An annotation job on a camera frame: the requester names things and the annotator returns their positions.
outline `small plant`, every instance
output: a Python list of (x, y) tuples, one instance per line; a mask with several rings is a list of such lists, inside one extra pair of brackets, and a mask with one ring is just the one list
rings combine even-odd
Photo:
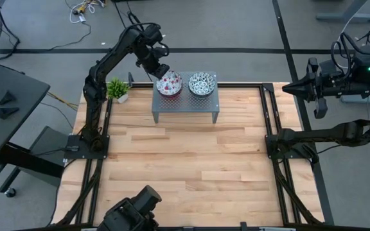
[(122, 82), (121, 80), (115, 78), (107, 84), (108, 97), (119, 99), (128, 92), (128, 84)]

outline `bowl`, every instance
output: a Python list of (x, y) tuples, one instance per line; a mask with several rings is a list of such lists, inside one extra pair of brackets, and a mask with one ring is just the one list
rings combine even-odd
[(189, 91), (198, 96), (209, 96), (215, 89), (215, 79), (208, 73), (195, 73), (189, 78)]
[(182, 77), (175, 71), (168, 71), (157, 81), (158, 92), (165, 97), (174, 97), (181, 93)]

